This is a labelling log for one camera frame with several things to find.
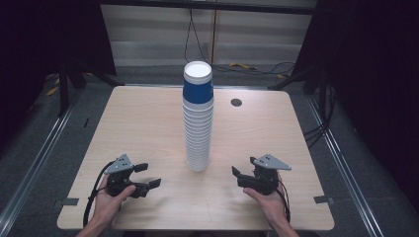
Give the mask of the stack of white paper cups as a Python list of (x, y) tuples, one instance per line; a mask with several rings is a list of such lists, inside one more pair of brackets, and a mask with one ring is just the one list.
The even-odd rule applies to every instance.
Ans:
[(213, 99), (203, 104), (183, 100), (187, 165), (192, 171), (201, 172), (210, 162), (212, 116)]

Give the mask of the person's right hand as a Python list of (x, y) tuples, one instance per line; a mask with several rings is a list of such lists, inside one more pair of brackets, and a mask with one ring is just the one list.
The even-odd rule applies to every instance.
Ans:
[(270, 226), (275, 230), (285, 230), (289, 225), (286, 215), (286, 205), (284, 201), (284, 189), (282, 185), (270, 195), (261, 195), (251, 188), (244, 188), (243, 193), (255, 199), (260, 205), (262, 212)]

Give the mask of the person's left hand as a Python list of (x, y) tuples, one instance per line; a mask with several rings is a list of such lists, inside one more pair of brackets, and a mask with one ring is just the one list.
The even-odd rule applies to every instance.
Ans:
[(112, 224), (123, 202), (136, 190), (135, 186), (128, 186), (119, 195), (112, 197), (106, 192), (107, 182), (108, 176), (105, 176), (96, 195), (94, 214), (91, 219), (100, 227), (108, 227)]

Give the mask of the black overhead bar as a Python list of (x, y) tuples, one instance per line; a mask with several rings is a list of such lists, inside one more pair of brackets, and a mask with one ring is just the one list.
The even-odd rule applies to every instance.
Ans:
[(141, 6), (178, 9), (219, 10), (235, 12), (275, 13), (292, 15), (315, 15), (315, 8), (288, 7), (274, 5), (256, 5), (240, 3), (222, 3), (209, 1), (188, 0), (99, 0), (101, 4), (118, 6)]

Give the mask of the metal floor rail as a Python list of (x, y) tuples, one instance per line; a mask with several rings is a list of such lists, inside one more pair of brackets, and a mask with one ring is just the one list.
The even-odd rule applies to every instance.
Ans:
[(307, 96), (306, 98), (314, 118), (320, 126), (321, 134), (325, 139), (325, 142), (332, 154), (332, 157), (347, 187), (351, 199), (358, 213), (360, 214), (360, 217), (362, 218), (362, 221), (366, 226), (370, 237), (384, 237), (383, 232), (377, 222), (376, 216), (371, 209), (371, 206), (367, 202), (358, 182), (356, 181), (332, 130), (326, 127), (326, 122), (320, 115), (317, 102), (312, 96)]
[(13, 227), (82, 93), (76, 90), (51, 117), (42, 116), (43, 108), (30, 112), (17, 138), (0, 152), (0, 237)]

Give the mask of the black metal stand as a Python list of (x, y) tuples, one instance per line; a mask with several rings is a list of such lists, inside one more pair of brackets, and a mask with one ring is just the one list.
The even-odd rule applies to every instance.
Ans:
[(96, 78), (109, 84), (113, 87), (123, 86), (124, 83), (118, 82), (108, 75), (100, 72), (97, 68), (90, 66), (86, 63), (74, 61), (70, 58), (67, 61), (63, 61), (59, 65), (59, 94), (60, 94), (60, 111), (59, 116), (63, 116), (65, 112), (69, 110), (69, 86), (71, 83), (75, 89), (84, 89), (87, 85), (87, 81), (84, 78), (84, 74), (91, 73)]
[(302, 91), (305, 95), (313, 95), (318, 90), (319, 112), (323, 119), (326, 114), (326, 79), (325, 69), (321, 66), (310, 66), (302, 71), (294, 72), (283, 82), (269, 86), (272, 91), (281, 91), (293, 82), (304, 81)]

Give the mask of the dark curtain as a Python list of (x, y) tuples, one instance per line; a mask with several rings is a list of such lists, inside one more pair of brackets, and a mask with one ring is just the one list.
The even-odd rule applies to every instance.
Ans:
[(0, 149), (62, 63), (76, 87), (116, 73), (100, 0), (0, 0)]
[(326, 70), (359, 135), (419, 212), (419, 0), (317, 0), (295, 71)]

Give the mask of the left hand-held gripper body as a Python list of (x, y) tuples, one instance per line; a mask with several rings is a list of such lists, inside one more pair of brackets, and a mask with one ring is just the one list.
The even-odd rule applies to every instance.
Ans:
[(132, 185), (129, 179), (133, 172), (134, 165), (129, 160), (126, 154), (117, 158), (111, 165), (105, 169), (105, 174), (108, 176), (106, 192), (112, 197), (121, 194), (127, 187)]

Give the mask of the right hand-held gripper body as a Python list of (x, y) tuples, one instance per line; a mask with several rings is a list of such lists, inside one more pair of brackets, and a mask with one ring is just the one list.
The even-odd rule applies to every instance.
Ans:
[(278, 170), (290, 171), (292, 167), (271, 154), (257, 158), (257, 165), (253, 171), (254, 177), (259, 181), (255, 189), (264, 196), (270, 195), (279, 186)]

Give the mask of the blue ribbed paper cup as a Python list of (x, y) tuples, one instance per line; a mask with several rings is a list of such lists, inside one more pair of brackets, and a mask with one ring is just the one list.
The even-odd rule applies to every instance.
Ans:
[(192, 61), (184, 67), (183, 97), (193, 104), (204, 104), (213, 98), (212, 69), (203, 61)]

